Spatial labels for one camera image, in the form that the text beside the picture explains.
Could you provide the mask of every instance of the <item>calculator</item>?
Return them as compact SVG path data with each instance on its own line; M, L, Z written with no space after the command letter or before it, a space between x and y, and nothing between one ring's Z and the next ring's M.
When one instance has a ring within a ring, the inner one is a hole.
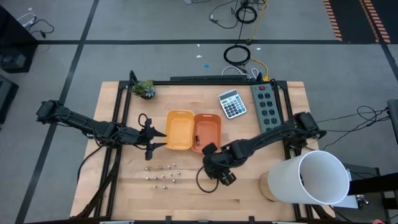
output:
M218 96L224 113L228 119L235 118L246 113L241 97L237 90L230 90Z

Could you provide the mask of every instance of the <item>yellow cable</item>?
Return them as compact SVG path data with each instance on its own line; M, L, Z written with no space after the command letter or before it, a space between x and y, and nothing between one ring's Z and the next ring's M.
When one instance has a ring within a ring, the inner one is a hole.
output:
M253 60L253 61L255 61L255 62L257 62L257 63L259 63L260 65L264 66L264 68L266 69L266 75L264 76L264 79L263 79L263 80L264 80L265 82L266 82L266 81L269 81L269 77L268 77L268 67L267 67L267 65L265 65L263 62L261 62L261 61L255 59L254 57L250 57L250 59Z
M259 15L259 17L258 17L258 19L257 19L257 21L256 21L256 25L254 26L254 31L253 31L253 35L250 37L250 42L252 41L252 39L254 38L254 35L256 34L256 32L257 32L257 26L259 25L259 23L260 23L260 20L261 20L261 17L262 17L262 14L264 13L264 11L266 10L266 7L267 7L267 4L268 4L268 0L266 0L265 1L265 3L264 3L264 5L262 6L262 9L261 9L261 12L260 12L260 15Z

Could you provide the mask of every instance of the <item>small black object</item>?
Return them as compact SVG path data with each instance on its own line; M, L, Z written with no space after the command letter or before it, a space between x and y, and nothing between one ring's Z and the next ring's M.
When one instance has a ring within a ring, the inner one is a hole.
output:
M250 45L251 45L251 40L250 40L250 39L247 39L247 40L246 40L246 45L247 45L247 46L250 46Z

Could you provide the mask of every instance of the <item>cylindrical container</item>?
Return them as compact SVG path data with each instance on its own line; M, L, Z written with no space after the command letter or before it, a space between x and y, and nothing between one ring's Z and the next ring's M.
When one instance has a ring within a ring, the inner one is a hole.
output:
M333 205L341 202L349 190L346 169L334 155L324 151L312 151L275 165L267 183L278 200L288 203Z

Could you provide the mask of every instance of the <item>plant pot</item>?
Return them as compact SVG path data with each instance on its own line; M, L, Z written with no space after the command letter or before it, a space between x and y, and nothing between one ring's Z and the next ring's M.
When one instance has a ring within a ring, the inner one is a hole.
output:
M145 99L145 100L150 100L150 99L152 99L153 97L155 97L155 95L156 95L156 93L154 93L154 95L153 96L140 96L142 99Z

